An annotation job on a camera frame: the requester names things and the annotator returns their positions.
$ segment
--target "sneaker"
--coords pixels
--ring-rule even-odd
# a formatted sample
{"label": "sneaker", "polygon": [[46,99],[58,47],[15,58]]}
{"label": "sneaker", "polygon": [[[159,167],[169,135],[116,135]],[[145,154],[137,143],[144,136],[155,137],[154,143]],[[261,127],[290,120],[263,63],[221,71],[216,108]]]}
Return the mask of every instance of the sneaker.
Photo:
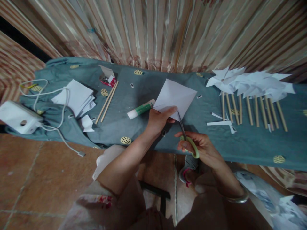
{"label": "sneaker", "polygon": [[185,165],[184,167],[179,171],[179,179],[186,184],[187,187],[191,184],[191,182],[188,182],[185,178],[185,174],[187,171],[193,170],[195,172],[198,172],[198,159],[195,159],[192,155],[186,155],[185,156]]}

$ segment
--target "hand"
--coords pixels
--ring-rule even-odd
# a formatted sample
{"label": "hand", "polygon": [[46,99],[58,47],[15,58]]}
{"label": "hand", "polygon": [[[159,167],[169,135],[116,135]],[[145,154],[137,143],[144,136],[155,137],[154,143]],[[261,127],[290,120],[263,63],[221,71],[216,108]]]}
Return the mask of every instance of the hand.
{"label": "hand", "polygon": [[[214,170],[220,170],[227,166],[223,157],[213,146],[206,134],[193,133],[189,131],[186,131],[185,134],[194,141],[199,152],[199,159],[202,162]],[[182,136],[182,132],[175,134],[175,137],[180,136]],[[187,149],[189,152],[195,153],[192,145],[188,141],[180,141],[177,149],[182,150],[183,152]]]}
{"label": "hand", "polygon": [[173,106],[166,110],[164,113],[160,113],[155,109],[151,109],[149,112],[148,125],[146,127],[145,133],[150,137],[158,137],[164,128],[166,122],[174,123],[173,118],[169,118],[177,111],[177,107]]}

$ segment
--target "white cable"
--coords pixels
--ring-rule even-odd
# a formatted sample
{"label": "white cable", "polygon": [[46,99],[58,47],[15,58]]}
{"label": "white cable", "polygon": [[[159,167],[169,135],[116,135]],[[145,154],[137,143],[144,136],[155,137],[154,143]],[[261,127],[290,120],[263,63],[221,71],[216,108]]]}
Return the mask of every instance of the white cable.
{"label": "white cable", "polygon": [[[45,84],[44,87],[41,89],[41,91],[39,91],[38,94],[26,95],[26,94],[22,91],[21,85],[24,85],[24,84],[27,84],[27,83],[30,83],[30,82],[35,82],[35,81],[46,81],[46,84]],[[59,130],[59,128],[62,126],[62,124],[63,124],[63,122],[64,122],[65,107],[67,106],[68,101],[69,101],[69,89],[67,89],[66,87],[63,87],[63,88],[61,88],[61,89],[57,89],[57,90],[52,91],[52,92],[49,92],[49,93],[42,93],[43,90],[46,88],[47,85],[48,85],[48,81],[47,81],[46,79],[36,79],[36,80],[25,81],[25,82],[23,82],[23,83],[21,83],[21,84],[19,85],[19,91],[20,91],[24,96],[27,96],[27,97],[36,96],[36,100],[35,100],[35,102],[34,102],[34,104],[33,104],[33,110],[34,110],[35,112],[37,112],[37,110],[36,110],[35,107],[36,107],[36,104],[37,104],[37,101],[38,101],[38,98],[39,98],[40,95],[52,94],[52,93],[55,93],[55,92],[58,92],[58,91],[61,91],[61,90],[63,91],[63,90],[65,89],[65,90],[66,90],[66,101],[65,101],[65,104],[64,104],[63,109],[62,109],[62,119],[61,119],[61,122],[60,122],[59,126],[58,126],[58,127],[52,127],[52,126],[44,125],[44,124],[41,123],[40,127],[41,127],[42,129],[46,130],[46,131],[54,131],[54,130],[57,130],[57,132],[59,133],[61,139],[62,139],[63,142],[67,145],[67,147],[69,147],[72,151],[75,151],[79,156],[82,156],[82,157],[85,156],[85,153],[83,153],[83,152],[78,152],[77,150],[75,150],[75,149],[73,149],[72,147],[70,147],[70,146],[67,144],[66,140],[64,139],[64,137],[63,137],[61,131]]]}

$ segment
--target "wooden stick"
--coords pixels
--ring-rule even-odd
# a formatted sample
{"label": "wooden stick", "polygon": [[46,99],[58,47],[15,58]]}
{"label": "wooden stick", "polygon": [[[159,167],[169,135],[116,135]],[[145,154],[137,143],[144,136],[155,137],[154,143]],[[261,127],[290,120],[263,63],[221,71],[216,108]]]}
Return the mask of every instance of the wooden stick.
{"label": "wooden stick", "polygon": [[111,95],[111,97],[110,97],[110,100],[109,100],[109,102],[108,102],[108,105],[106,106],[106,110],[105,110],[105,112],[103,113],[103,116],[102,116],[100,122],[102,122],[103,119],[105,118],[106,112],[107,112],[107,110],[108,110],[108,108],[109,108],[110,102],[111,102],[111,100],[112,100],[112,98],[113,98],[113,95],[114,95],[114,93],[115,93],[115,90],[116,90],[116,88],[117,88],[117,85],[118,85],[118,81],[116,82],[116,85],[114,86],[114,90],[113,90],[113,92],[112,92],[112,95]]}
{"label": "wooden stick", "polygon": [[100,118],[100,116],[102,115],[102,112],[103,112],[103,110],[104,110],[104,108],[105,108],[105,106],[106,106],[106,103],[108,102],[108,100],[109,100],[109,98],[110,98],[110,96],[111,96],[111,94],[112,94],[112,92],[113,92],[113,89],[114,89],[114,87],[111,89],[111,92],[110,92],[109,96],[107,97],[106,102],[105,102],[105,104],[103,105],[103,107],[102,107],[102,109],[101,109],[101,111],[100,111],[100,113],[99,113],[99,115],[98,115],[98,117],[97,117],[97,120],[96,120],[95,124],[98,123],[99,118]]}
{"label": "wooden stick", "polygon": [[242,124],[242,99],[241,99],[241,94],[239,95],[239,109],[240,109],[240,124]]}
{"label": "wooden stick", "polygon": [[269,102],[270,102],[270,106],[271,106],[273,118],[274,118],[274,121],[275,121],[275,126],[276,126],[276,128],[279,128],[279,124],[278,124],[276,112],[275,112],[274,105],[273,105],[273,102],[272,102],[272,99],[271,99],[271,98],[269,99]]}
{"label": "wooden stick", "polygon": [[284,114],[282,113],[279,101],[277,101],[276,104],[277,104],[279,115],[280,115],[280,118],[281,118],[281,121],[282,121],[282,125],[284,126],[284,130],[287,132],[288,128],[287,128],[286,121],[285,121],[285,118],[284,118]]}
{"label": "wooden stick", "polygon": [[262,112],[264,127],[267,129],[268,128],[268,121],[266,120],[266,114],[265,114],[265,110],[264,110],[264,104],[263,104],[263,101],[262,101],[262,96],[260,96],[259,98],[260,98],[260,106],[261,106],[261,112]]}
{"label": "wooden stick", "polygon": [[254,97],[255,97],[256,126],[259,127],[258,100],[256,95]]}
{"label": "wooden stick", "polygon": [[225,121],[225,100],[224,100],[224,92],[222,92],[222,110],[223,110],[223,121]]}
{"label": "wooden stick", "polygon": [[271,130],[274,131],[274,124],[273,124],[273,120],[272,120],[271,110],[270,110],[269,101],[268,101],[268,98],[267,98],[266,95],[264,96],[264,100],[265,100],[266,109],[268,111],[268,117],[269,117]]}
{"label": "wooden stick", "polygon": [[227,101],[227,106],[228,106],[228,112],[229,112],[230,121],[231,121],[231,123],[233,123],[228,93],[226,93],[226,101]]}
{"label": "wooden stick", "polygon": [[240,125],[240,122],[239,122],[239,117],[237,115],[237,106],[236,106],[236,102],[234,100],[234,95],[231,94],[231,99],[232,99],[232,103],[233,103],[233,108],[234,108],[234,115],[236,117],[236,121],[237,121],[237,125]]}
{"label": "wooden stick", "polygon": [[252,111],[250,109],[249,96],[246,97],[246,103],[247,103],[247,110],[248,110],[248,116],[249,116],[250,125],[254,125],[253,117],[252,117]]}

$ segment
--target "bracelet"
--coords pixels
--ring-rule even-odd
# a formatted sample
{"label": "bracelet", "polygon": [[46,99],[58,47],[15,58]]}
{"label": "bracelet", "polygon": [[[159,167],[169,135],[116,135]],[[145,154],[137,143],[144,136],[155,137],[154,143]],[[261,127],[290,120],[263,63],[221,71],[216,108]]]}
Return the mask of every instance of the bracelet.
{"label": "bracelet", "polygon": [[241,187],[242,187],[243,190],[244,190],[243,196],[238,197],[238,198],[229,198],[229,197],[223,196],[222,194],[221,194],[221,196],[222,196],[225,200],[229,201],[230,203],[245,203],[245,202],[247,202],[247,200],[249,199],[248,191],[247,191],[247,189],[245,188],[245,186],[244,186],[243,184],[241,184],[240,181],[239,181],[239,183],[240,183]]}

